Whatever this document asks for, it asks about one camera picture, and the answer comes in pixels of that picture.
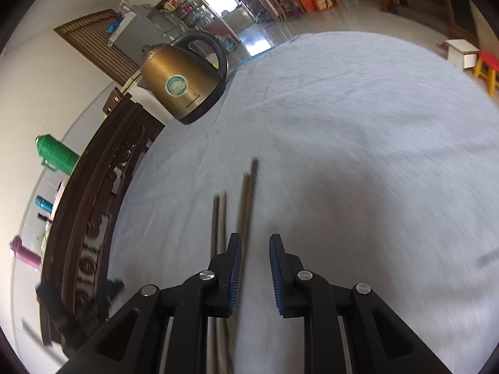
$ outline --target metal screw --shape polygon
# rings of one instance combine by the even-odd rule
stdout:
[[[355,286],[359,294],[366,295],[371,292],[371,287],[368,284],[360,283]]]
[[[144,287],[142,287],[142,289],[140,290],[140,293],[144,296],[144,297],[150,297],[151,295],[154,295],[156,293],[156,286],[152,285],[152,284],[148,284],[148,285],[145,285]]]
[[[212,278],[215,278],[215,273],[211,270],[203,270],[199,273],[199,278],[201,278],[203,281],[208,281]]]
[[[310,273],[309,271],[307,270],[301,270],[299,273],[298,273],[298,278],[300,280],[303,280],[303,281],[308,281],[312,278],[313,274]]]

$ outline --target floor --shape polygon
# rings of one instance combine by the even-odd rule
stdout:
[[[299,19],[275,22],[268,26],[250,26],[239,33],[241,44],[228,56],[229,66],[279,46],[297,35],[326,31],[364,31],[390,35],[429,49],[444,59],[447,57],[447,53],[437,46],[448,39],[444,34],[407,18],[381,12],[377,0],[347,0],[340,7],[302,15]],[[466,74],[472,77],[472,69],[466,70]],[[476,81],[487,91],[485,80]],[[492,100],[499,104],[499,92]]]

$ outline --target red stool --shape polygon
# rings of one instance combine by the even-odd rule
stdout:
[[[488,73],[482,72],[482,65],[484,63],[488,66]],[[486,51],[478,52],[478,61],[473,76],[475,78],[482,76],[488,81],[488,95],[491,97],[494,96],[496,87],[499,87],[496,79],[496,71],[499,71],[499,59]]]

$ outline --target gray fabric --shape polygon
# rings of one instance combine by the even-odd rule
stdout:
[[[166,125],[119,213],[109,276],[180,284],[209,262],[211,205],[235,228],[260,160],[237,374],[303,373],[303,322],[275,306],[268,246],[330,283],[366,282],[455,373],[499,341],[499,113],[437,55],[387,36],[304,35],[238,69],[190,126]]]

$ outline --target thermos handle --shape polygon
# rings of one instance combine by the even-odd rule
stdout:
[[[171,43],[171,46],[176,46],[182,49],[188,49],[187,44],[192,41],[203,41],[210,45],[215,51],[216,58],[219,61],[218,72],[220,78],[223,82],[225,82],[225,78],[227,77],[227,56],[225,55],[225,49],[220,44],[217,38],[215,38],[212,34],[209,34],[206,31],[190,31],[186,34],[179,36],[175,41]]]
[[[46,162],[46,159],[43,159],[41,161],[41,165],[45,168],[48,168],[49,170],[52,170],[52,171],[57,171],[57,168],[56,167],[52,167],[51,165],[49,165],[47,162]]]

